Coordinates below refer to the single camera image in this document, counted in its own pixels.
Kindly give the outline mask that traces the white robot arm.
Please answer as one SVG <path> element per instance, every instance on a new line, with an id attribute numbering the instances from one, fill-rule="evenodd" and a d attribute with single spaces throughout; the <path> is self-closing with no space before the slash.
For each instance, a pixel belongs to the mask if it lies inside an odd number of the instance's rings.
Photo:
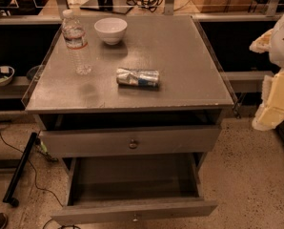
<path id="1" fill-rule="evenodd" d="M 268 52 L 270 61 L 280 68 L 274 76 L 264 76 L 262 83 L 262 103 L 253 120 L 253 128 L 258 131 L 275 129 L 284 121 L 284 14 L 274 27 L 250 45 L 252 52 Z"/>

